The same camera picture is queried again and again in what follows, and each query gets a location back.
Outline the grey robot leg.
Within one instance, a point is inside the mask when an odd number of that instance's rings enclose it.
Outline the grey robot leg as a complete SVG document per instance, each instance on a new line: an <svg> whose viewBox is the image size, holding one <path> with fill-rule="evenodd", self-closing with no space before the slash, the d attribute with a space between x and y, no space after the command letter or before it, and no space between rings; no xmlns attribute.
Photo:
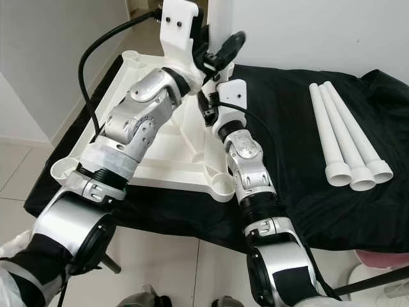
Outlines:
<svg viewBox="0 0 409 307"><path fill-rule="evenodd" d="M141 292L127 296L115 307L173 307L167 295L158 295L152 285L144 285Z"/></svg>
<svg viewBox="0 0 409 307"><path fill-rule="evenodd" d="M230 295L214 299L208 307L243 307L242 302Z"/></svg>

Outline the grey robot right leg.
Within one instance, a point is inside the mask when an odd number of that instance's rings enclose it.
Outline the grey robot right leg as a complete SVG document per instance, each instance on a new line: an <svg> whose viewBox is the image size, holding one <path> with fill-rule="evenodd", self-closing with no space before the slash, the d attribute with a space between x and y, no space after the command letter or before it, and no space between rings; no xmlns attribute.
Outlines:
<svg viewBox="0 0 409 307"><path fill-rule="evenodd" d="M243 307L242 302L230 295L214 299L208 307Z"/></svg>

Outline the black fabric table cover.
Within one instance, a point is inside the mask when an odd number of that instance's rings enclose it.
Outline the black fabric table cover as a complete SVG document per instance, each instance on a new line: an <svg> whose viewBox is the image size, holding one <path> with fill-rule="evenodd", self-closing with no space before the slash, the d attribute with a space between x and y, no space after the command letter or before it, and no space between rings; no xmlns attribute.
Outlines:
<svg viewBox="0 0 409 307"><path fill-rule="evenodd" d="M310 247L409 252L409 84L381 70L357 77L237 65L233 76L247 82L254 114L249 130L264 149L282 204ZM327 81L391 167L391 181L355 192L325 180L307 87ZM222 203L206 193L129 186L125 201L112 205L112 216L121 227L247 249L235 199Z"/></svg>

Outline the white plastic children table top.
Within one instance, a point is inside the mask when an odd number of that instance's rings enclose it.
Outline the white plastic children table top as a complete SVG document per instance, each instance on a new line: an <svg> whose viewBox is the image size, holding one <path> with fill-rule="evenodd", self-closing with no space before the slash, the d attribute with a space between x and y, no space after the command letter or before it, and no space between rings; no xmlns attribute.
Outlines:
<svg viewBox="0 0 409 307"><path fill-rule="evenodd" d="M222 140L205 126L197 94L164 58L134 51L122 65L69 155L50 167L61 185L79 181L88 194L93 175L108 173L135 186L207 193L233 198Z"/></svg>

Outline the grey robot left leg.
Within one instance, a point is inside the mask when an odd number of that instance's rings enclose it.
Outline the grey robot left leg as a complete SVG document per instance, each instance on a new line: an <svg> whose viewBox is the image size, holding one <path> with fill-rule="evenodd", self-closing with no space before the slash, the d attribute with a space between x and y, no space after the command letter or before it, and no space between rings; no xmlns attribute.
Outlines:
<svg viewBox="0 0 409 307"><path fill-rule="evenodd" d="M127 296L115 307L173 307L167 295L158 295L152 285L144 285L141 292Z"/></svg>

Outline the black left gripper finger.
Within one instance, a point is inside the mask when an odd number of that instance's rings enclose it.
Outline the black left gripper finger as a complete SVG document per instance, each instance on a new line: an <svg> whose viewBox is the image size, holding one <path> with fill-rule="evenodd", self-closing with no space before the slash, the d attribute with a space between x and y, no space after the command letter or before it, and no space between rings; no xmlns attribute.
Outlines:
<svg viewBox="0 0 409 307"><path fill-rule="evenodd" d="M226 68L233 62L245 42L246 34L243 31L233 33L225 40L221 46L221 68Z"/></svg>

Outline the pink plastic stool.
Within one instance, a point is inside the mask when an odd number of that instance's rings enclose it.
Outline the pink plastic stool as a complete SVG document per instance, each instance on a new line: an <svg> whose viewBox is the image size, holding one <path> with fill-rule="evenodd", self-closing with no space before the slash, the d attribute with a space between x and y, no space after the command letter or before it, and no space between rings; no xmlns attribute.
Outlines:
<svg viewBox="0 0 409 307"><path fill-rule="evenodd" d="M355 254L368 268L399 269L409 265L409 253L380 253L356 249Z"/></svg>

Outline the white plastic table leg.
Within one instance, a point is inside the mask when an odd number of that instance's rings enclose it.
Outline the white plastic table leg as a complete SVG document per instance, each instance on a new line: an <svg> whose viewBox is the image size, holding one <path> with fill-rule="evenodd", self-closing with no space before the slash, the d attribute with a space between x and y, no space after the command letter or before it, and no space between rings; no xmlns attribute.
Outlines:
<svg viewBox="0 0 409 307"><path fill-rule="evenodd" d="M350 132L341 118L335 103L334 95L330 88L330 82L319 85L325 110L327 111L331 126L336 135L336 140L344 158L345 164L350 169L350 188L356 192L364 192L376 187L374 176L370 169L365 166L359 150L351 138Z"/></svg>
<svg viewBox="0 0 409 307"><path fill-rule="evenodd" d="M391 167L389 167L386 161L380 158L376 149L372 146L371 141L368 140L365 132L360 128L359 123L351 114L350 109L348 109L348 106L346 106L332 82L327 81L324 82L323 85L329 90L331 99L333 103L335 103L336 111L339 112L339 116L342 121L344 121L348 129L348 134L356 146L357 154L362 158L362 163L370 170L374 183L382 184L383 182L391 180L392 176L394 176Z"/></svg>
<svg viewBox="0 0 409 307"><path fill-rule="evenodd" d="M309 93L325 160L325 178L327 178L331 186L348 185L351 182L351 170L340 152L335 131L333 131L327 109L325 109L319 86L310 84Z"/></svg>

